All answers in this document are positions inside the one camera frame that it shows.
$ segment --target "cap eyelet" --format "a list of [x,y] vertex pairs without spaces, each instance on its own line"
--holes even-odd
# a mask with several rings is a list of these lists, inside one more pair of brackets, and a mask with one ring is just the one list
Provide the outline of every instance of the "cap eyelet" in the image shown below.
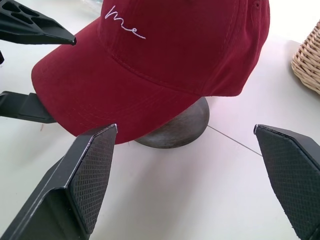
[[260,0],[255,0],[253,2],[253,6],[256,8],[256,9],[260,9],[261,8],[261,2]]

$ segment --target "wicker basket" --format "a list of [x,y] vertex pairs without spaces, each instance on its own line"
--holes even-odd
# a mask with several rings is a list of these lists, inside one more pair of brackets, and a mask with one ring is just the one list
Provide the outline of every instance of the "wicker basket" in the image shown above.
[[320,21],[293,56],[291,66],[305,86],[320,94]]

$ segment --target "cap stitching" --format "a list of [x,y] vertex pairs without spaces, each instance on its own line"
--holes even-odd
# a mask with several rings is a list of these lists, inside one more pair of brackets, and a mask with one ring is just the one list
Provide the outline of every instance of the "cap stitching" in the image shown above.
[[[217,67],[217,65],[221,62],[220,60],[221,60],[221,58],[222,58],[222,53],[223,53],[223,51],[224,51],[224,49],[225,49],[225,47],[226,47],[227,38],[229,37],[229,34],[230,34],[230,32],[231,32],[231,26],[232,26],[233,23],[235,22],[236,15],[237,15],[237,14],[236,14],[236,6],[237,6],[237,4],[234,3],[234,4],[233,4],[233,13],[232,13],[232,17],[230,18],[230,23],[229,23],[229,26],[228,26],[227,33],[226,33],[226,35],[225,35],[225,38],[224,38],[224,41],[223,41],[223,45],[221,46],[221,49],[219,50],[219,52],[218,52],[218,54],[217,54],[218,60],[217,60],[216,63],[212,66],[212,71],[213,71],[213,72],[215,71],[215,68]],[[209,79],[207,79],[206,81],[204,81],[204,82],[202,83],[202,86],[201,86],[201,88],[200,88],[200,91],[201,91],[201,92],[203,92],[203,90],[204,90],[204,88],[205,88],[205,86],[206,86],[206,84],[207,84],[207,81],[210,81],[210,80],[212,79],[212,75],[213,75],[213,73],[211,73],[211,75],[209,76]]]
[[[238,24],[238,29],[237,29],[237,32],[236,32],[236,34],[235,34],[235,37],[234,37],[234,39],[233,39],[233,41],[232,41],[232,45],[234,45],[235,42],[236,42],[236,41],[238,40],[238,38],[239,38],[240,28],[241,28],[241,26],[243,25],[243,21],[244,21],[244,18],[245,18],[245,13],[246,13],[246,1],[243,1],[241,21],[240,21],[239,24]],[[233,89],[235,89],[235,87],[236,87],[238,84],[242,84],[242,82],[240,82],[240,81],[235,82],[235,84],[233,85]],[[241,93],[242,89],[243,89],[243,84],[242,84],[241,89],[238,91],[239,94]]]
[[[171,101],[172,99],[174,99],[174,98],[175,98],[175,96],[170,97],[170,98],[166,99],[166,101],[164,101],[163,103],[170,102],[170,101]],[[136,109],[139,109],[138,107],[140,107],[140,106],[142,106],[142,105],[144,106],[144,108],[145,108],[146,106],[152,106],[156,101],[157,101],[157,99],[155,99],[154,101],[148,102],[148,104],[139,103],[139,104],[136,105]],[[93,118],[95,118],[95,119],[99,119],[99,120],[110,120],[110,118],[99,117],[99,116],[97,116],[97,115],[95,115],[95,114],[89,113],[86,108],[83,108],[83,107],[82,107],[82,109],[83,109],[87,114],[91,115],[91,116],[92,116]],[[130,111],[126,111],[125,114],[122,113],[121,115],[118,115],[118,117],[127,116],[128,114],[131,115],[131,113],[136,112],[136,109],[130,110]],[[76,113],[79,114],[79,116],[81,116],[82,118],[88,120],[86,117],[82,116],[78,111],[76,111]]]
[[[149,97],[147,97],[147,98],[145,98],[142,102],[140,102],[139,104],[135,104],[132,107],[122,108],[121,110],[114,111],[114,112],[102,111],[102,110],[96,108],[95,106],[92,106],[91,104],[86,104],[86,105],[89,108],[93,108],[94,110],[101,112],[102,114],[117,114],[117,113],[120,113],[120,112],[123,112],[123,111],[127,111],[127,110],[128,110],[127,112],[134,112],[136,110],[136,108],[138,108],[138,106],[140,106],[141,104],[145,104],[147,102],[147,104],[145,104],[145,105],[148,106],[149,105],[148,103],[151,103],[151,104],[154,103],[155,102],[154,96],[157,96],[161,92],[162,92],[162,90],[157,92],[157,93],[155,93],[155,94],[153,94],[153,95],[151,95],[151,96],[149,96]],[[76,98],[74,98],[74,97],[72,97],[72,98],[73,98],[73,100],[75,101],[76,104],[80,105],[80,107],[82,106],[82,104],[79,104],[79,102],[78,102],[78,100]],[[95,116],[94,114],[89,113],[89,111],[86,108],[82,107],[82,109],[85,110],[86,112],[88,112],[88,114],[90,114],[92,116]]]
[[[44,69],[47,68],[47,66],[48,66],[47,61],[43,61],[43,65],[42,65],[41,68],[40,68],[40,70],[41,70],[41,75],[44,76]],[[145,98],[145,99],[143,100],[143,103],[149,101],[151,98],[153,98],[154,96],[160,94],[162,91],[163,91],[163,89],[158,90],[158,91],[157,91],[156,93],[154,93],[153,95],[148,96],[147,98]],[[71,96],[71,97],[73,98],[73,100],[74,100],[77,104],[79,103],[73,96]],[[128,107],[128,108],[123,108],[122,111],[123,111],[123,110],[127,110],[127,109],[132,110],[132,109],[134,109],[134,108],[131,106],[131,107]],[[103,112],[103,113],[104,113],[104,114],[115,114],[115,113],[118,113],[118,112],[116,111],[116,112]]]
[[228,47],[230,48],[231,46],[234,46],[234,44],[235,44],[235,42],[238,40],[238,38],[239,38],[239,33],[240,33],[240,28],[241,28],[241,26],[242,26],[242,23],[243,23],[243,19],[244,19],[244,15],[245,15],[245,8],[246,8],[246,1],[242,1],[243,2],[243,7],[242,7],[242,13],[240,13],[241,14],[241,17],[240,17],[240,19],[241,19],[241,21],[239,21],[238,22],[238,24],[237,24],[237,28],[236,28],[236,30],[234,31],[234,37],[233,37],[233,39],[231,40],[231,43],[228,45]]
[[[167,102],[172,101],[175,97],[176,97],[176,96],[172,96],[171,98],[167,98],[166,101],[164,101],[164,103],[167,103]],[[183,98],[183,96],[179,97],[179,98],[177,99],[177,101],[180,101],[182,98]],[[85,122],[87,122],[87,123],[90,123],[90,124],[94,124],[95,127],[99,127],[99,126],[101,125],[101,124],[95,122],[92,118],[84,117],[84,116],[81,115],[74,107],[72,107],[71,109],[72,109],[72,110],[74,111],[74,113],[76,113],[83,121],[85,121]],[[87,126],[87,125],[84,124],[83,122],[80,122],[79,120],[77,120],[74,116],[71,116],[71,114],[70,114],[69,111],[67,111],[66,114],[67,114],[70,118],[72,117],[73,120],[75,120],[75,121],[76,121],[77,123],[79,123],[81,126],[84,126],[86,129],[92,129],[92,128],[94,128],[94,127],[92,127],[92,126],[91,126],[91,127]],[[98,116],[96,116],[96,115],[94,115],[94,114],[90,114],[90,115],[91,115],[92,117],[96,118],[96,119],[103,120],[103,121],[105,121],[105,120],[110,120],[110,118],[101,118],[101,117],[98,117]]]
[[177,92],[183,92],[183,93],[186,93],[186,94],[191,94],[191,95],[195,95],[195,96],[198,96],[198,97],[202,97],[200,94],[198,93],[194,93],[194,92],[191,92],[191,91],[188,91],[188,90],[185,90],[185,89],[181,89],[181,88],[178,88],[178,87],[175,87],[175,86],[171,86],[169,85],[167,82],[164,82],[160,79],[154,79],[153,77],[151,76],[148,76],[138,70],[135,70],[133,67],[131,67],[130,65],[128,65],[126,62],[122,61],[120,58],[118,58],[117,56],[115,56],[111,51],[108,50],[108,48],[106,48],[104,46],[104,44],[102,43],[102,40],[100,37],[98,37],[98,43],[99,45],[116,61],[118,62],[118,64],[120,64],[122,67],[126,68],[127,70],[129,70],[130,72],[136,74],[137,76],[139,76],[140,78],[143,78],[144,80],[148,81],[148,82],[152,82],[153,84],[156,84],[158,86],[161,86],[161,87],[165,87],[165,88],[168,88],[168,89],[171,89],[171,90],[174,90],[174,91],[177,91]]

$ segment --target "textured grip pad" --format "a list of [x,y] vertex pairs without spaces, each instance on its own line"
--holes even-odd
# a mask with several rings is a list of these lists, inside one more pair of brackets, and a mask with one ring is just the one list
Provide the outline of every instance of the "textured grip pad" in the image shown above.
[[258,127],[256,136],[271,186],[297,236],[318,239],[314,236],[320,224],[317,165],[305,149],[284,134]]
[[115,136],[106,131],[95,137],[71,182],[71,196],[87,234],[95,228],[107,190]]

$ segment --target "round wooden stand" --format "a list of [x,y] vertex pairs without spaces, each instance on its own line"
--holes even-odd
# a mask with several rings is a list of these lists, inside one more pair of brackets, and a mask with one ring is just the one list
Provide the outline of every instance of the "round wooden stand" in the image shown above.
[[135,141],[157,149],[182,147],[192,143],[204,133],[209,117],[208,102],[202,97],[162,127]]

